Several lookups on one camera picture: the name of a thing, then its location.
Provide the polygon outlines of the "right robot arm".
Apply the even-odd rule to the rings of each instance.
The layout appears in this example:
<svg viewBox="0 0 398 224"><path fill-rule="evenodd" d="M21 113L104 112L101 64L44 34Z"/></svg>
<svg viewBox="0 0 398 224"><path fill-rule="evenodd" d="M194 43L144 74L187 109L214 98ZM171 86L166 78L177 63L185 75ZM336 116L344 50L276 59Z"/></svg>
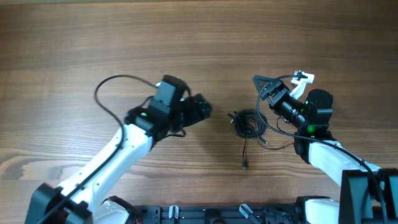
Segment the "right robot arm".
<svg viewBox="0 0 398 224"><path fill-rule="evenodd" d="M397 223L397 169L383 169L343 148L331 135L333 95L322 89L308 92L299 101L312 74L297 71L290 76L293 89L284 77L253 78L257 101L286 123L296 127L295 153L325 173L340 187L340 199L302 196L297 198L297 223Z"/></svg>

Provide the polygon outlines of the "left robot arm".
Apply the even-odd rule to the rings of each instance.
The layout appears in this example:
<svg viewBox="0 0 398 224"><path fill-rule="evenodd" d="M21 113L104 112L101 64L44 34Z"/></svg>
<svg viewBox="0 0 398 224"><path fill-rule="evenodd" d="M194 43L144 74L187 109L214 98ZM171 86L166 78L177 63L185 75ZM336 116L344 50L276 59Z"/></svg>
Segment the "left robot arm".
<svg viewBox="0 0 398 224"><path fill-rule="evenodd" d="M96 104L119 125L116 134L76 174L56 187L43 183L32 194L26 223L138 223L134 206L108 192L138 160L161 140L183 138L185 128L210 117L212 107L203 95L193 95L181 79L164 75L139 106L119 119L94 92Z"/></svg>

